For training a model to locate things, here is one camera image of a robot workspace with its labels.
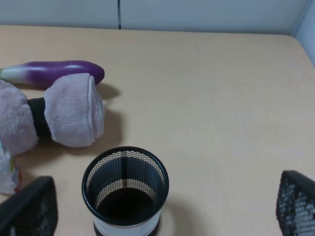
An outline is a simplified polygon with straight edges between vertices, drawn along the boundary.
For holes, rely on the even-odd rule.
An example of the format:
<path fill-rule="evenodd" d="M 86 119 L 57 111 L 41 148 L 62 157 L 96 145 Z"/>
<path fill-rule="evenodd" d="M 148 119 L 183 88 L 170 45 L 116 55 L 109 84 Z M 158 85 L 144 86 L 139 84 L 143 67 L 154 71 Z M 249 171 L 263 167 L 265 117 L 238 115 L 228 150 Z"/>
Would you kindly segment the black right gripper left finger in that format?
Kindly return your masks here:
<path fill-rule="evenodd" d="M 0 205 L 2 236 L 52 236 L 58 224 L 54 179 L 38 177 Z"/>

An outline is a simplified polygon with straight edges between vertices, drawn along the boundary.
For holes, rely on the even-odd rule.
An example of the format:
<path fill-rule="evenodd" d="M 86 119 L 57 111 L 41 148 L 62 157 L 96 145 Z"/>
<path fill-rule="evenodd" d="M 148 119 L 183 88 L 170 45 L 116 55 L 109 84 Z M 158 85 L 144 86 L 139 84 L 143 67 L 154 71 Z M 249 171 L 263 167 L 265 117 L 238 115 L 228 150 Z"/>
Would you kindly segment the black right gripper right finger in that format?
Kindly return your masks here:
<path fill-rule="evenodd" d="M 298 171 L 281 175 L 276 217 L 283 236 L 315 234 L 315 182 Z"/>

